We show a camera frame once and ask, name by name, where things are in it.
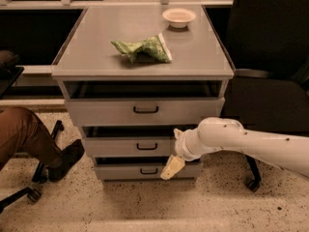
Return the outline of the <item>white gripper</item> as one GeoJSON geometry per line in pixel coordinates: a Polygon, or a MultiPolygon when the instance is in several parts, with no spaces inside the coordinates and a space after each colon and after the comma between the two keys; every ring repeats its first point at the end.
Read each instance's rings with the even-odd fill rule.
{"type": "Polygon", "coordinates": [[[162,169],[160,178],[163,180],[170,180],[184,167],[186,161],[193,161],[194,156],[188,151],[185,143],[185,132],[174,129],[175,136],[175,153],[176,156],[171,155],[162,169]]]}

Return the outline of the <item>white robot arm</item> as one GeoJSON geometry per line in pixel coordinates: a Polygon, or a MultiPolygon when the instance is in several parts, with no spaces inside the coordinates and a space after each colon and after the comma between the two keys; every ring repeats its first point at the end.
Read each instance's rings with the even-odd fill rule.
{"type": "Polygon", "coordinates": [[[174,129],[175,154],[168,159],[160,178],[169,180],[187,161],[219,151],[243,153],[298,176],[309,178],[309,138],[247,130],[234,119],[210,117],[193,130],[174,129]]]}

